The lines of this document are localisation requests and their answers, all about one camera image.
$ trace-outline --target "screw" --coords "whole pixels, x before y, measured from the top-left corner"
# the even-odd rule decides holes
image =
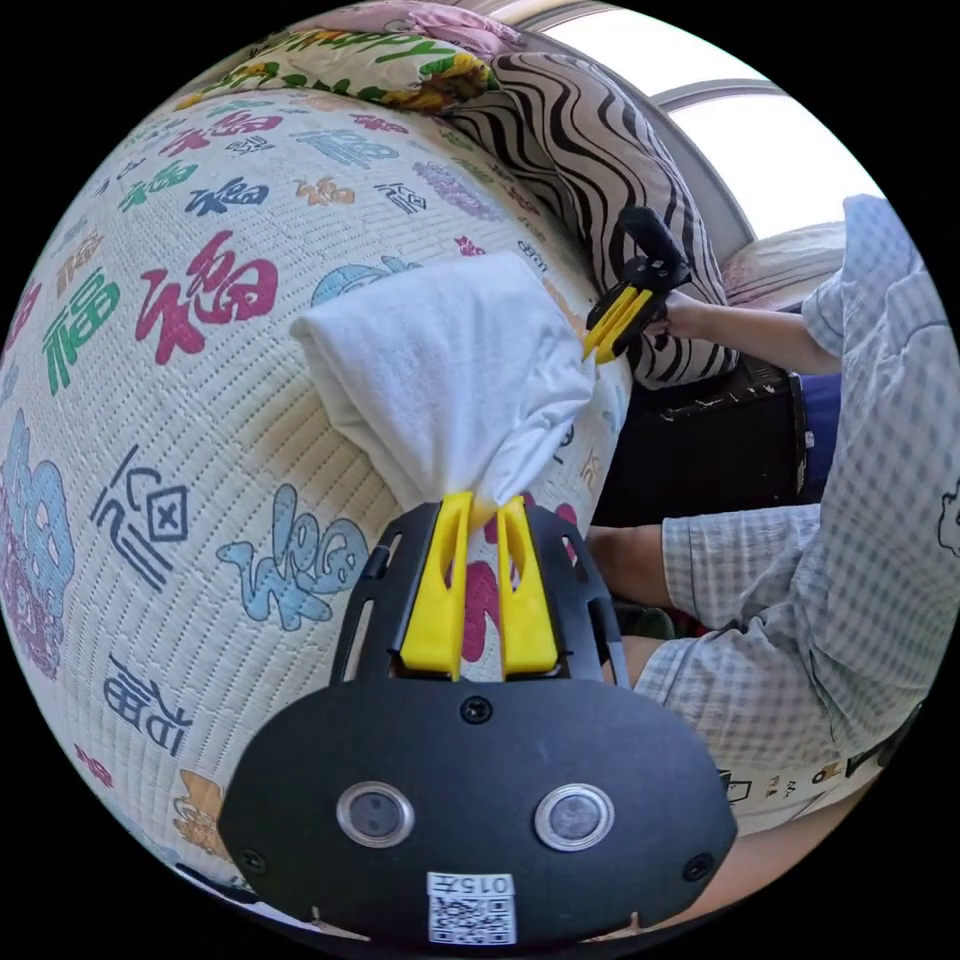
[[[267,872],[267,861],[256,850],[244,850],[240,854],[240,862],[250,873],[260,876]]]
[[[684,868],[683,879],[687,883],[702,880],[713,869],[713,857],[709,853],[697,854]]]
[[[493,707],[483,697],[468,697],[460,706],[460,716],[473,725],[486,723],[493,716]]]

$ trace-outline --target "blue cloth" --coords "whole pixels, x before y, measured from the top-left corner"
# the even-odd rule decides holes
[[[840,374],[801,377],[800,389],[807,415],[807,432],[813,438],[813,446],[807,448],[807,483],[820,488],[827,481],[837,446]]]

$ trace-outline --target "window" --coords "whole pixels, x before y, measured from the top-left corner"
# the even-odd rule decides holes
[[[590,14],[545,33],[654,100],[688,84],[766,79],[705,40],[629,10]],[[842,220],[843,199],[852,194],[882,196],[850,151],[791,97],[718,89],[713,99],[667,109],[727,184],[758,237]]]
[[[843,199],[882,196],[853,154],[786,96],[723,97],[670,114],[723,178],[758,237],[843,220]]]
[[[592,13],[544,31],[629,80],[648,97],[703,80],[766,80],[706,40],[630,10]]]

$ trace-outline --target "patterned bed sheet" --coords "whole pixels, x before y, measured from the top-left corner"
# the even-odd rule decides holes
[[[347,593],[397,513],[330,429],[290,324],[507,249],[582,329],[581,252],[480,147],[440,120],[271,90],[160,108],[41,255],[0,368],[4,611],[64,750],[164,862],[238,882],[223,790],[265,720],[327,683]],[[630,385],[625,362],[603,369],[527,494],[581,531]],[[499,674],[493,540],[470,553],[475,679]]]

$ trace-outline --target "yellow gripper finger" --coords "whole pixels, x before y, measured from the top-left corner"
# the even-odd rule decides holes
[[[559,654],[522,497],[497,511],[497,545],[503,678],[549,673]],[[520,578],[516,589],[511,584],[511,560]]]
[[[627,287],[590,331],[590,336],[584,341],[584,358],[588,357],[590,351],[596,347],[597,363],[609,363],[614,360],[614,345],[652,296],[653,293],[650,290]]]
[[[416,673],[441,673],[452,680],[460,678],[472,499],[469,493],[451,494],[444,497],[440,506],[400,648],[401,662]]]

